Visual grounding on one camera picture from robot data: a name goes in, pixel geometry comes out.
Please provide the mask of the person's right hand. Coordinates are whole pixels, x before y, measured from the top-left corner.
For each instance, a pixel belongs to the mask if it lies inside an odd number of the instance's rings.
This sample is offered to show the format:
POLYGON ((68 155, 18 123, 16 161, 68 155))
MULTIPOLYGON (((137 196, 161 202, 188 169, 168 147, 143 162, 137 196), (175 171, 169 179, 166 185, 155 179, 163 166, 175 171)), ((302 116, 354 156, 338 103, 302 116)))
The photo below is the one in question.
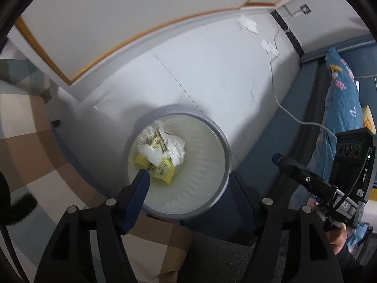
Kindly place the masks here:
MULTIPOLYGON (((324 221, 320 218, 320 215, 318 214, 318 203, 314 199, 309 198, 306 206, 312 209, 312 211, 316 215, 316 218, 320 221, 320 224, 324 226, 324 221)), ((334 254, 338 255, 338 253, 340 253, 340 251, 343 249, 346 243, 346 225, 342 223, 339 227, 332 227, 329 231, 325 232, 325 236, 327 237, 327 240, 332 250, 334 251, 334 254)))

